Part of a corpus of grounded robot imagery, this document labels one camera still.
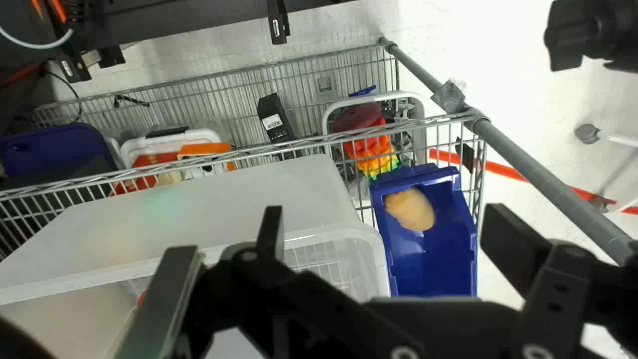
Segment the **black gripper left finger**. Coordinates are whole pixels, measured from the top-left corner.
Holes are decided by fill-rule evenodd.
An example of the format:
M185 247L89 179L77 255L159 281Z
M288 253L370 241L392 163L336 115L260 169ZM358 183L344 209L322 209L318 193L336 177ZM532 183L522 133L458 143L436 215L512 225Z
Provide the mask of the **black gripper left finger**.
M191 359L183 319L201 271L203 255L195 245L163 251L115 359Z

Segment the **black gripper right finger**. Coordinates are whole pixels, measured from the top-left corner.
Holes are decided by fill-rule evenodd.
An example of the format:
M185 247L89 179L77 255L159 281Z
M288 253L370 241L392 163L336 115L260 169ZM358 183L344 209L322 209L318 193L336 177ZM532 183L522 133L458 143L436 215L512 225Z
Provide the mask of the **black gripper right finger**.
M480 247L524 297L544 327L593 323L609 333L638 331L638 277L591 251L542 237L504 203L484 207Z

